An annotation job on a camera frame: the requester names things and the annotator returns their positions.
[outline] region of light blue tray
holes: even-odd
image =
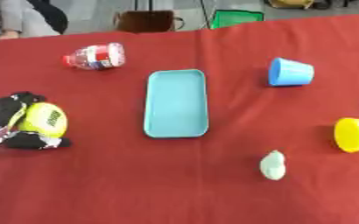
[[[144,114],[144,131],[149,137],[200,137],[207,130],[202,71],[159,71],[150,75]]]

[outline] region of cup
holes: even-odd
[[[268,80],[271,86],[301,86],[310,84],[313,77],[313,66],[276,58],[271,63]]]
[[[359,119],[339,120],[334,126],[334,140],[343,151],[359,151]]]

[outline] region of plastic bottle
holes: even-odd
[[[103,70],[122,66],[125,63],[125,54],[119,43],[91,45],[64,56],[63,63],[68,67]]]

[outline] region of yellow tennis ball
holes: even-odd
[[[32,104],[18,125],[23,131],[37,131],[47,137],[62,137],[67,131],[67,116],[61,108],[47,102]]]

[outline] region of person's leg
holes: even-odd
[[[44,19],[44,17],[34,9],[24,11],[22,38],[57,36],[60,35]]]

